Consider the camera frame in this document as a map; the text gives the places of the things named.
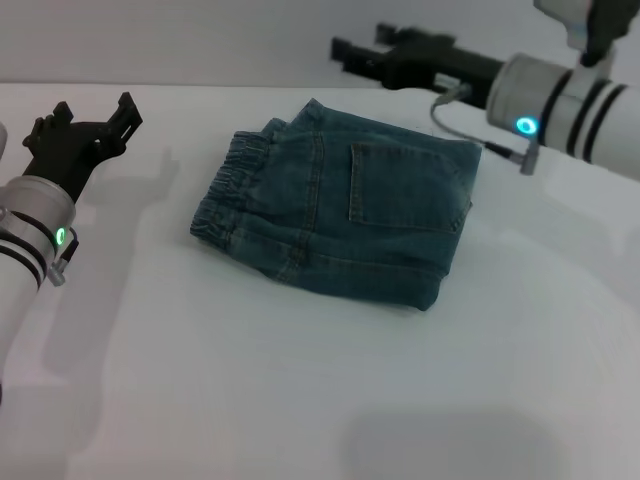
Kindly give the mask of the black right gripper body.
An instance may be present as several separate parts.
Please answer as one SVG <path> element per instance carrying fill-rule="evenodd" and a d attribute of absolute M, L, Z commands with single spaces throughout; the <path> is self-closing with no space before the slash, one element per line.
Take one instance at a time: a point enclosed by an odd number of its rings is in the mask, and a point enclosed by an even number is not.
<path fill-rule="evenodd" d="M 463 99 L 465 104 L 486 105 L 491 86 L 504 63 L 458 47 L 452 35 L 411 29 L 415 32 L 411 42 L 389 47 L 386 53 L 396 67 L 391 76 L 384 76 L 383 87 L 443 93 L 449 89 L 445 83 L 454 81 L 471 89 Z"/>

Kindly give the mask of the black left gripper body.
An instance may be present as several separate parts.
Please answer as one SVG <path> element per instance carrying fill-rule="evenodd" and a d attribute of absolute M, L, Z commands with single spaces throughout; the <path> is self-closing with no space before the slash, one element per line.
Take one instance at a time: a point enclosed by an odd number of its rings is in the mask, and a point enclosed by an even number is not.
<path fill-rule="evenodd" d="M 76 202 L 93 170 L 126 150 L 126 124 L 38 118 L 23 145 L 33 156 L 23 175 L 52 182 Z"/>

